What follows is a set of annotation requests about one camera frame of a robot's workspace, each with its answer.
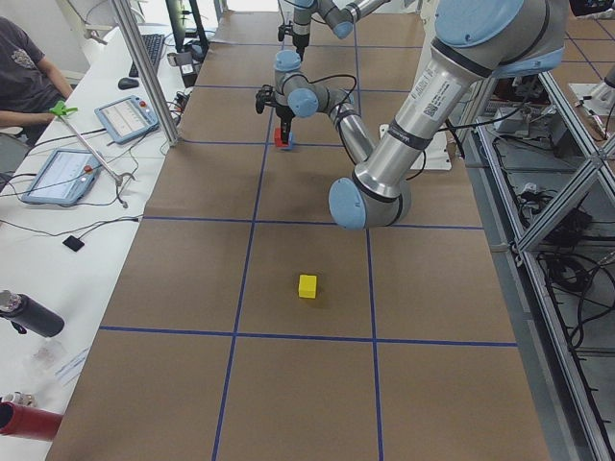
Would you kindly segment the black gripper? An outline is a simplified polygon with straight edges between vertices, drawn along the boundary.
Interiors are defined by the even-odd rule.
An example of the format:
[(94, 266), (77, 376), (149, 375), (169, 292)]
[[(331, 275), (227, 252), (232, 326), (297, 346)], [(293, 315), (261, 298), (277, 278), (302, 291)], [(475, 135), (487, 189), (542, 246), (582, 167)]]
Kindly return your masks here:
[(308, 35), (295, 34), (293, 44), (297, 48), (297, 53), (301, 60), (304, 59), (306, 47), (308, 47)]
[(286, 143), (288, 136), (292, 133), (292, 119), (295, 117), (295, 113), (289, 106), (279, 105), (276, 107), (276, 114), (281, 123), (281, 144)]

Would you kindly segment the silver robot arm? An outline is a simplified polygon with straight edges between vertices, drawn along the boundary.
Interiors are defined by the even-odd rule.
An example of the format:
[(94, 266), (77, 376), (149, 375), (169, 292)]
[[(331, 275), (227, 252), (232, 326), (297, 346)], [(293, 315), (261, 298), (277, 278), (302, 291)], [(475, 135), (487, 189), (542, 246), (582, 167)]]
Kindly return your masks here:
[(302, 59), (309, 46), (311, 23), (315, 14), (320, 16), (337, 38), (343, 39), (353, 31), (360, 19), (376, 11), (386, 1), (351, 1), (342, 8), (338, 8), (332, 0), (296, 0), (287, 1), (287, 4), (293, 7), (293, 16), (288, 21), (282, 20), (278, 27), (278, 41), (283, 42), (290, 36)]
[(274, 108), (283, 139), (293, 118), (328, 115), (355, 166), (351, 177), (330, 188), (334, 222), (349, 230), (390, 226), (410, 208), (410, 167), (468, 88), (483, 79), (557, 67), (568, 13), (566, 1), (440, 2), (430, 61), (381, 139), (366, 130), (347, 91), (310, 81), (301, 56), (291, 50), (276, 55), (275, 82), (258, 92), (256, 110)]

